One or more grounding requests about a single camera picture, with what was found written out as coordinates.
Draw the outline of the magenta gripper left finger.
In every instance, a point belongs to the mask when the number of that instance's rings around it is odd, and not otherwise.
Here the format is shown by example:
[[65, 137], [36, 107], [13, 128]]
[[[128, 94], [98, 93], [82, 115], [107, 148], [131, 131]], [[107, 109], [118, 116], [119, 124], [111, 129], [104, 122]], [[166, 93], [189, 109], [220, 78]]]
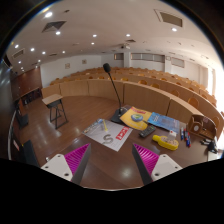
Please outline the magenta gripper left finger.
[[91, 144], [85, 144], [66, 155], [56, 154], [42, 169], [79, 185], [91, 154]]

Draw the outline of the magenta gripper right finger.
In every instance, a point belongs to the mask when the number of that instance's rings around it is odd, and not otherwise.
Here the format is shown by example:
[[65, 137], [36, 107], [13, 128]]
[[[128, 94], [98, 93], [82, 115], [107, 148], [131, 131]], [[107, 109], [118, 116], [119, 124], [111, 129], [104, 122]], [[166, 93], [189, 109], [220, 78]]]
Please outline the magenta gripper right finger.
[[182, 167], [167, 154], [158, 155], [137, 144], [132, 146], [132, 154], [144, 185], [182, 169]]

